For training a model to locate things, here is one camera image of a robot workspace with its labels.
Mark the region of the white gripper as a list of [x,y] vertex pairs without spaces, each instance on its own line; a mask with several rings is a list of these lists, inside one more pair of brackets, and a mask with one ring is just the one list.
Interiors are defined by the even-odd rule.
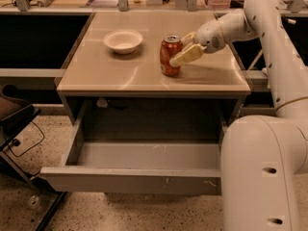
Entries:
[[[199,44],[195,44],[195,34]],[[217,20],[203,24],[195,32],[183,36],[181,41],[186,47],[169,60],[172,67],[198,60],[204,52],[215,53],[225,47],[224,36]]]

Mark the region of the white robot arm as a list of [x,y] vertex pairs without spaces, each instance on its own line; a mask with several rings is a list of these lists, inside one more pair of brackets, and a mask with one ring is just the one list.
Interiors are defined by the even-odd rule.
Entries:
[[289,38],[279,0],[242,8],[183,37],[180,66],[227,43],[260,40],[273,115],[245,115],[225,131],[220,152],[223,231],[300,231],[294,176],[308,170],[308,67]]

